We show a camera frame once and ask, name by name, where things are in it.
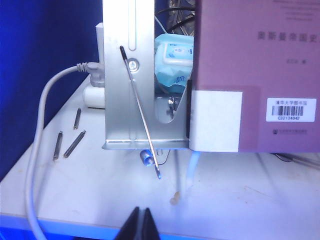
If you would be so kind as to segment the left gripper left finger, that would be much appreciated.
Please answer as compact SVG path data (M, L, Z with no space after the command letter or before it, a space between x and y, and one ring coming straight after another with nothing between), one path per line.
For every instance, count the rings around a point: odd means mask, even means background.
M137 233L140 208L135 207L117 234L117 240L134 240Z

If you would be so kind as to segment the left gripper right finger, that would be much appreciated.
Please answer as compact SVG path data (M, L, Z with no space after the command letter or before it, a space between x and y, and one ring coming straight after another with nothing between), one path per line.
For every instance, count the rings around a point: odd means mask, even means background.
M142 240L160 240L160 235L149 208L146 208L143 215L142 230L141 230Z

